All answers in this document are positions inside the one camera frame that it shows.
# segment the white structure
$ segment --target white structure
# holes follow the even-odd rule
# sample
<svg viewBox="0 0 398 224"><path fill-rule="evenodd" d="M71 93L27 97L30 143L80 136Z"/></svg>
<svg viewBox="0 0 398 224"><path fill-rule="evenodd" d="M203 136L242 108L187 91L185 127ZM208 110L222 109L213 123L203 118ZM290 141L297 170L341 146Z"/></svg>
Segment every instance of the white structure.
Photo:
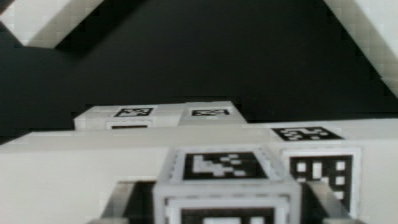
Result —
<svg viewBox="0 0 398 224"><path fill-rule="evenodd" d="M181 147L157 179L155 223L300 224L300 194L265 146Z"/></svg>
<svg viewBox="0 0 398 224"><path fill-rule="evenodd" d="M299 182L331 183L352 215L395 223L396 133L398 119L34 132L0 146L0 223L87 224L116 183L157 180L171 150L226 145L261 145Z"/></svg>
<svg viewBox="0 0 398 224"><path fill-rule="evenodd" d="M77 130L245 124L231 102L96 106L75 118Z"/></svg>
<svg viewBox="0 0 398 224"><path fill-rule="evenodd" d="M325 0L325 3L398 96L398 2Z"/></svg>
<svg viewBox="0 0 398 224"><path fill-rule="evenodd" d="M103 0L18 0L0 21L23 46L55 48Z"/></svg>

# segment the black square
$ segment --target black square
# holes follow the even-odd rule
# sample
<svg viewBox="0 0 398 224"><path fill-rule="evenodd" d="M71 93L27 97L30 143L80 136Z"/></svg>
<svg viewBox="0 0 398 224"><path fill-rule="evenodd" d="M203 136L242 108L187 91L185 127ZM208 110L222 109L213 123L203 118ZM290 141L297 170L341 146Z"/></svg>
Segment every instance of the black square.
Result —
<svg viewBox="0 0 398 224"><path fill-rule="evenodd" d="M123 108L116 117L144 117L149 116L153 108Z"/></svg>
<svg viewBox="0 0 398 224"><path fill-rule="evenodd" d="M217 116L217 115L229 115L229 111L226 109L192 110L192 116Z"/></svg>
<svg viewBox="0 0 398 224"><path fill-rule="evenodd" d="M181 224L205 224L206 218L235 218L240 224L251 224L253 218L263 219L263 224L274 224L274 208L206 208L181 210Z"/></svg>
<svg viewBox="0 0 398 224"><path fill-rule="evenodd" d="M235 180L253 178L267 178L253 152L187 154L183 180Z"/></svg>
<svg viewBox="0 0 398 224"><path fill-rule="evenodd" d="M343 139L324 127L272 128L284 141L320 141Z"/></svg>
<svg viewBox="0 0 398 224"><path fill-rule="evenodd" d="M345 163L345 168L338 169L338 163ZM322 164L320 177L315 177L315 163ZM306 170L299 170L299 164L306 166ZM290 173L295 179L304 181L322 181L327 178L327 183L334 192L343 192L341 204L350 211L352 198L352 155L340 156L306 156L290 158Z"/></svg>

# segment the white box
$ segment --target white box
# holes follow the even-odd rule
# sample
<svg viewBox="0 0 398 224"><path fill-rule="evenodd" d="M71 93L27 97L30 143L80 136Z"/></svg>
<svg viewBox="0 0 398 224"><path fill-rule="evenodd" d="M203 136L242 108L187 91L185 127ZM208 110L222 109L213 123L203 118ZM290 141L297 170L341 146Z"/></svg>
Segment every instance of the white box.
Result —
<svg viewBox="0 0 398 224"><path fill-rule="evenodd" d="M157 224L300 223L300 186L260 145L173 150L153 194Z"/></svg>
<svg viewBox="0 0 398 224"><path fill-rule="evenodd" d="M398 79L398 2L325 0L366 58L384 78ZM386 82L398 96L398 87Z"/></svg>
<svg viewBox="0 0 398 224"><path fill-rule="evenodd" d="M75 118L77 130L178 126L183 104L94 106Z"/></svg>

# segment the white platform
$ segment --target white platform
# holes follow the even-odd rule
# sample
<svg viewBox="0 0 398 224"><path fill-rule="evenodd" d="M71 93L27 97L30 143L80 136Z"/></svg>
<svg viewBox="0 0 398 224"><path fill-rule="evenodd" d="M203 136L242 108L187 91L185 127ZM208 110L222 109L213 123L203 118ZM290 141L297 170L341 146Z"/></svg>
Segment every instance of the white platform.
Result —
<svg viewBox="0 0 398 224"><path fill-rule="evenodd" d="M228 114L213 114L217 111L226 111ZM245 123L233 103L215 101L160 105L94 106L75 118L75 129L107 130L141 126L157 128Z"/></svg>
<svg viewBox="0 0 398 224"><path fill-rule="evenodd" d="M325 0L325 3L398 96L398 2Z"/></svg>
<svg viewBox="0 0 398 224"><path fill-rule="evenodd" d="M284 142L272 127L324 126L340 141ZM32 133L0 146L0 223L85 224L101 215L117 181L155 180L169 147L265 144L283 149L363 149L359 219L395 223L398 119L180 126Z"/></svg>

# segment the dark surface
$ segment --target dark surface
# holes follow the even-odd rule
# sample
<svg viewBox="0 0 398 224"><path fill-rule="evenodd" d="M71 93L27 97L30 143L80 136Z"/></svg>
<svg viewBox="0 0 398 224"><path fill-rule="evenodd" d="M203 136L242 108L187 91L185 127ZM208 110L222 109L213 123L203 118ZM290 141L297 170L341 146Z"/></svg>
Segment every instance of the dark surface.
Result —
<svg viewBox="0 0 398 224"><path fill-rule="evenodd" d="M153 187L155 182L137 182L123 217L130 224L153 224Z"/></svg>
<svg viewBox="0 0 398 224"><path fill-rule="evenodd" d="M320 200L306 183L302 185L302 224L322 224L324 219L331 218L320 204Z"/></svg>
<svg viewBox="0 0 398 224"><path fill-rule="evenodd" d="M55 50L0 31L2 141L71 129L91 105L231 100L251 122L398 115L322 0L107 0Z"/></svg>

